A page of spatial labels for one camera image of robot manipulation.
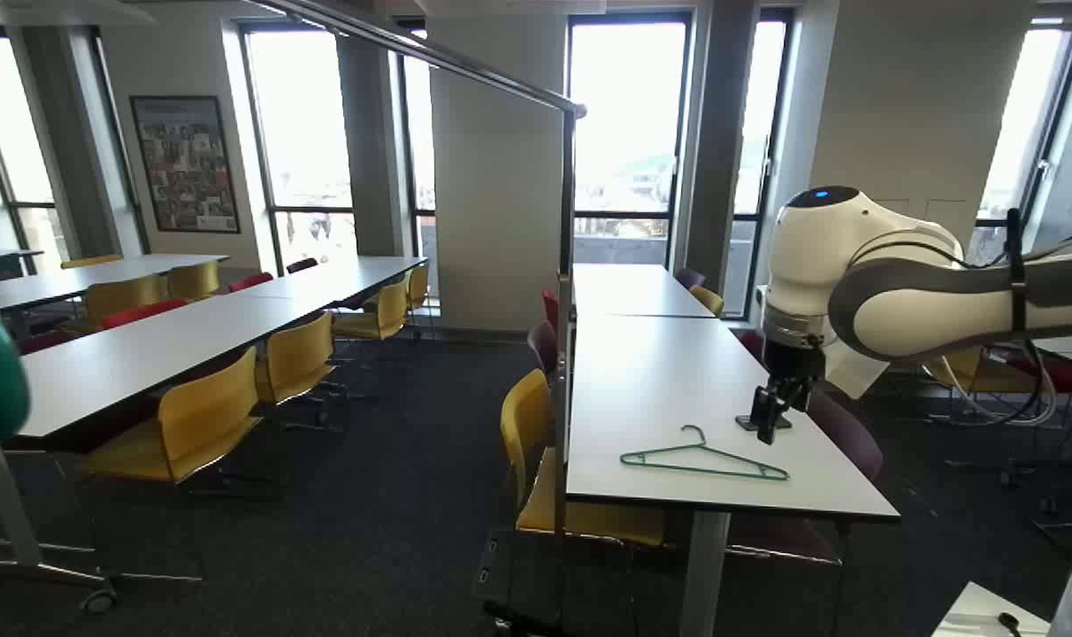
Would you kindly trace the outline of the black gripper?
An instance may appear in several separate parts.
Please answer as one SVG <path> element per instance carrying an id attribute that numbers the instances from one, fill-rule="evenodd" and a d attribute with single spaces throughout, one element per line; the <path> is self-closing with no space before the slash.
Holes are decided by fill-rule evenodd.
<path id="1" fill-rule="evenodd" d="M 763 342 L 763 426 L 779 426 L 789 408 L 807 408 L 811 386 L 824 374 L 824 355 L 814 342 Z"/>

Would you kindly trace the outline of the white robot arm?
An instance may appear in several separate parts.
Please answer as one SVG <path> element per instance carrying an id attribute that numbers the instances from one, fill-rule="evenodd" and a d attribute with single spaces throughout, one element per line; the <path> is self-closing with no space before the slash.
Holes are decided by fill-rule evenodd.
<path id="1" fill-rule="evenodd" d="M 774 440 L 831 374 L 834 346 L 884 368 L 1010 336 L 1072 336 L 1072 251 L 971 265 L 936 219 L 861 187 L 807 187 L 774 215 L 754 433 Z"/>

